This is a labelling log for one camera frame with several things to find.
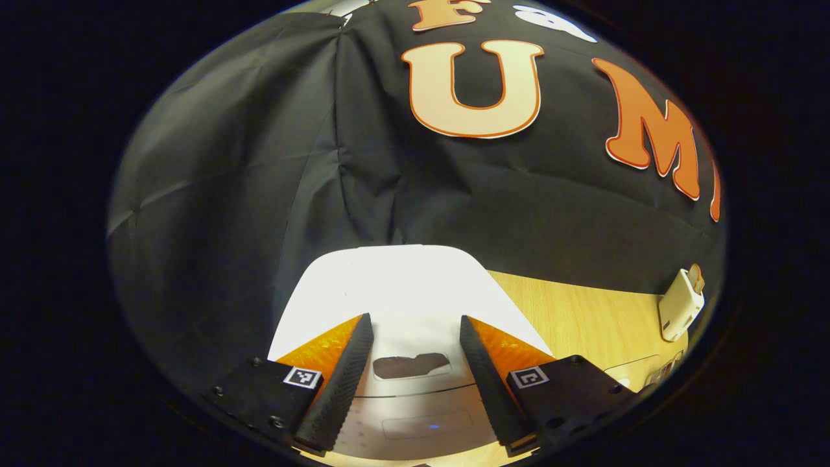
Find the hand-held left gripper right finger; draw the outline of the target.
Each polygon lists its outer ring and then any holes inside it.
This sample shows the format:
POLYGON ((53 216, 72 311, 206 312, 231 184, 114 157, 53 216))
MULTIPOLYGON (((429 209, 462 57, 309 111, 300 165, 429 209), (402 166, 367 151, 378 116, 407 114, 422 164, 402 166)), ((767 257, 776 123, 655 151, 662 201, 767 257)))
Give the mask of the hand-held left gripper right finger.
POLYGON ((509 457, 571 446, 637 399, 581 355, 555 359, 468 315, 460 317, 459 342, 496 440, 509 457))

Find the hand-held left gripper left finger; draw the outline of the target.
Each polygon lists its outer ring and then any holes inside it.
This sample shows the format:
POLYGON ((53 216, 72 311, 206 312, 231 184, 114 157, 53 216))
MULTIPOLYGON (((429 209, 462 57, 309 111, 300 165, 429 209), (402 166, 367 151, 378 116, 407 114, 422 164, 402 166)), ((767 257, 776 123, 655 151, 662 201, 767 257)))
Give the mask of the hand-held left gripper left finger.
POLYGON ((373 342, 364 313, 276 360, 243 361, 201 396, 269 443, 324 456, 335 447, 373 342))

